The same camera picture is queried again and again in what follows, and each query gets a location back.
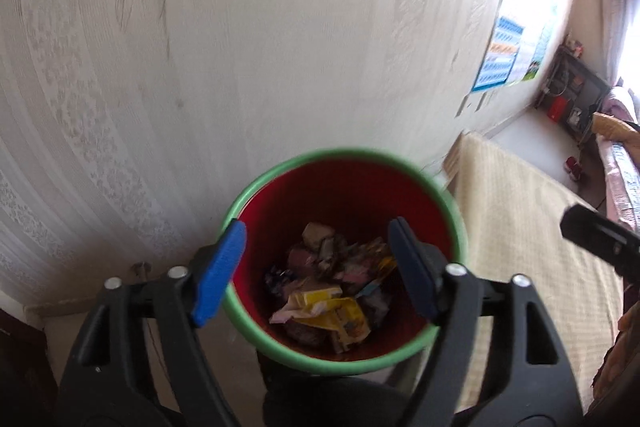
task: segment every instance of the green bin rim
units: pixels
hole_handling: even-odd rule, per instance
[[[232,219],[238,218],[244,207],[264,186],[277,177],[297,169],[303,165],[326,159],[356,159],[375,162],[390,166],[403,172],[415,182],[433,199],[441,211],[451,238],[451,251],[456,263],[465,264],[467,256],[465,226],[460,211],[453,197],[444,188],[440,188],[428,175],[423,174],[415,165],[398,156],[374,149],[365,148],[338,148],[316,150],[296,156],[258,176],[231,204],[220,226],[218,237],[222,235]],[[337,362],[334,360],[315,359],[303,355],[290,347],[279,343],[267,334],[244,309],[233,282],[229,282],[225,291],[223,307],[226,314],[242,336],[253,344],[256,349],[270,359],[276,360],[287,367],[305,371],[312,375],[345,376],[371,373],[385,367],[395,365],[408,359],[421,349],[430,347],[435,340],[438,328],[428,324],[420,333],[403,346],[386,353],[380,357],[353,362]]]

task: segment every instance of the metal bolt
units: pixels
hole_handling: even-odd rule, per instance
[[[108,290],[114,290],[122,286],[122,279],[120,277],[111,277],[104,282],[104,287]]]
[[[458,264],[458,263],[447,264],[447,266],[445,267],[445,270],[449,275],[453,275],[455,277],[461,277],[463,275],[466,275],[466,268],[462,266],[462,264]]]
[[[523,275],[522,273],[516,273],[516,275],[514,275],[511,280],[513,281],[514,285],[520,286],[521,288],[531,286],[531,279],[529,279],[529,277]]]
[[[186,266],[174,266],[166,273],[171,279],[182,279],[189,273],[189,269]]]

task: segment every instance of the beige blanket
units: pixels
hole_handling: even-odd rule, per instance
[[[445,161],[468,233],[466,265],[506,281],[529,275],[564,343],[583,408],[591,380],[612,346],[622,315],[622,280],[613,269],[561,237],[564,210],[584,203],[558,182],[476,134],[458,138]],[[460,407],[478,399],[490,335],[481,319]]]
[[[607,140],[622,143],[636,166],[640,166],[640,132],[628,123],[615,116],[595,112],[591,130]]]

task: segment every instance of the trash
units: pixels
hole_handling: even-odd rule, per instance
[[[317,317],[326,311],[324,303],[342,295],[340,287],[322,288],[312,291],[295,291],[287,299],[287,303],[276,311],[269,322],[284,324],[289,319]]]
[[[334,238],[325,237],[318,252],[318,277],[329,278],[333,275],[338,256],[334,251]]]
[[[315,263],[317,259],[317,255],[305,250],[305,248],[293,247],[289,251],[287,268],[298,277],[310,277],[316,271]]]
[[[264,285],[267,291],[276,297],[283,297],[283,288],[296,279],[291,270],[282,270],[277,266],[271,266],[264,274]]]
[[[305,326],[296,321],[288,321],[284,324],[284,331],[293,340],[303,346],[320,347],[326,340],[328,332],[320,328]]]
[[[362,311],[364,311],[370,326],[377,330],[382,325],[382,321],[389,312],[391,297],[382,293],[382,290],[377,287],[370,295],[360,297],[358,302],[360,303]]]
[[[398,263],[396,263],[396,260],[393,257],[384,257],[378,264],[378,273],[376,278],[364,286],[364,288],[357,293],[356,298],[362,297],[363,295],[370,295],[374,290],[380,288],[383,280],[385,280],[397,266]]]
[[[380,285],[396,260],[381,237],[349,245],[321,223],[308,223],[302,240],[289,250],[286,270],[272,266],[264,276],[269,293],[285,302],[269,322],[304,346],[329,340],[343,353],[381,327],[391,298]]]
[[[351,344],[362,342],[371,332],[367,317],[354,298],[321,301],[314,308],[316,312],[323,312],[314,317],[296,317],[294,320],[307,326],[337,331],[340,344],[346,349]]]
[[[335,230],[320,223],[309,223],[302,232],[302,241],[311,251],[320,250],[320,243],[325,237],[333,237]]]

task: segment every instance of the trash bin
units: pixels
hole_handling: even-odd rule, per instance
[[[288,160],[251,183],[223,221],[238,218],[247,244],[226,289],[224,306],[242,335],[267,357],[315,375],[357,375],[401,362],[433,342],[435,327],[417,315],[396,270],[385,281],[393,295],[379,330],[359,346],[336,355],[301,346],[282,325],[269,324],[275,311],[263,276],[283,266],[307,223],[330,225],[349,243],[386,240],[389,220],[402,216],[417,237],[463,263],[466,235],[449,193],[415,166],[373,150],[317,151]]]

